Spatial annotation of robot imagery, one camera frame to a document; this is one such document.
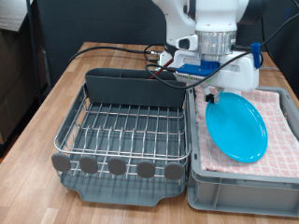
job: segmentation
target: plate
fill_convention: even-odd
[[[221,92],[217,104],[207,104],[206,126],[219,149],[236,161],[255,162],[267,149],[262,116],[237,94]]]

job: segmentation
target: pink cloth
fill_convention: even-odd
[[[268,132],[268,148],[263,157],[253,163],[232,160],[218,149],[207,131],[203,89],[196,87],[195,95],[202,170],[244,175],[299,177],[299,143],[281,112],[278,93],[268,91],[242,93],[242,96],[260,112]]]

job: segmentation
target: wooden table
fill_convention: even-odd
[[[144,49],[144,46],[85,43]],[[109,49],[78,56],[66,69],[46,101],[0,165],[0,223],[299,223],[296,218],[207,212],[192,209],[186,190],[161,200],[155,207],[85,203],[78,193],[66,190],[52,167],[53,139],[84,82],[94,67],[144,69],[141,54]],[[265,57],[264,66],[274,66]],[[299,101],[284,76],[275,70],[261,72],[261,85],[285,88],[297,107]]]

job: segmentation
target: gray plastic bin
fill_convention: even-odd
[[[274,87],[260,87],[259,90],[279,93],[281,109],[287,114],[294,135],[299,138],[298,109],[287,91]],[[190,92],[189,100],[192,132],[192,169],[188,185],[190,206],[203,210],[298,217],[298,178],[237,175],[200,169],[193,92]]]

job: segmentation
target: wire dish rack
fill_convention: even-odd
[[[97,203],[154,206],[179,195],[191,153],[187,102],[92,104],[84,85],[54,140],[59,153],[52,162],[62,183]]]

